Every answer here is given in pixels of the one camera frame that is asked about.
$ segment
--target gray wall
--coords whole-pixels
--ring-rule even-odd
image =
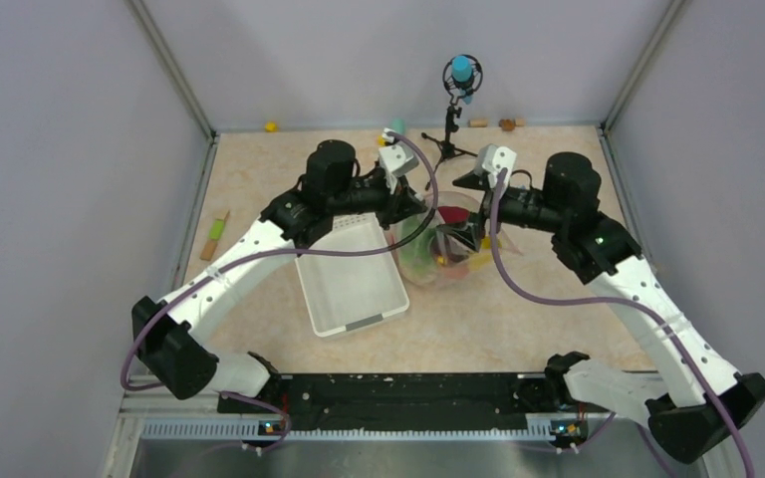
[[[765,376],[765,2],[693,1],[614,141],[662,281]],[[765,476],[765,406],[745,436]]]
[[[465,118],[600,121],[669,0],[146,0],[213,126],[442,124],[444,63],[485,69]]]
[[[99,473],[205,141],[122,1],[0,1],[0,477]]]

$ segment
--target brown object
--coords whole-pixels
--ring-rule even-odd
[[[485,118],[474,118],[467,122],[467,124],[470,127],[487,127],[488,126],[488,119]]]
[[[501,119],[499,126],[506,132],[514,131],[515,122],[513,119]]]
[[[212,256],[215,255],[215,249],[218,248],[218,241],[215,239],[207,239],[206,244],[203,245],[203,249],[200,250],[200,259],[202,261],[211,261]]]

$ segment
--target blue microphone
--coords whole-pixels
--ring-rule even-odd
[[[470,60],[467,57],[459,55],[453,59],[452,77],[453,85],[461,90],[463,95],[470,87],[473,86],[473,67],[470,65]],[[467,96],[462,100],[466,105],[470,105],[470,102],[473,100],[473,98],[471,96]]]

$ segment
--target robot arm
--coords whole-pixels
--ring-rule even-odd
[[[298,185],[272,200],[226,253],[157,303],[145,297],[133,307],[136,336],[163,306],[175,304],[150,329],[138,358],[179,399],[204,388],[258,395],[276,370],[255,354],[210,351],[209,338],[263,279],[328,234],[334,216],[374,212],[388,228],[425,211],[405,178],[417,165],[413,151],[396,143],[380,148],[368,174],[354,177],[352,146],[336,140],[319,144]],[[190,291],[199,284],[197,292]]]
[[[594,403],[626,416],[649,428],[673,458],[695,461],[728,431],[665,330],[684,345],[738,428],[765,400],[764,378],[759,373],[741,374],[708,344],[661,287],[640,245],[622,224],[599,211],[601,179],[587,158],[571,152],[550,157],[540,190],[505,187],[508,174],[505,184],[499,184],[500,171],[513,170],[514,159],[506,147],[489,144],[480,151],[473,171],[453,181],[485,191],[480,210],[465,223],[447,226],[445,232],[478,248],[493,196],[502,190],[499,223],[553,234],[558,259],[594,295],[637,303],[660,316],[663,324],[637,308],[610,303],[651,358],[662,382],[640,379],[580,353],[550,358],[546,375],[564,403]]]

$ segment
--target white bracket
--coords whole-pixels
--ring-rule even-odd
[[[397,179],[418,167],[414,151],[401,143],[383,146],[378,153],[380,166],[385,170],[385,179],[391,193],[397,189]]]
[[[517,153],[511,150],[511,148],[496,144],[486,144],[479,150],[473,172],[478,176],[487,175],[488,185],[491,186],[491,189],[496,189],[500,171],[508,169],[506,179],[503,181],[503,187],[505,188],[509,185],[516,160]]]

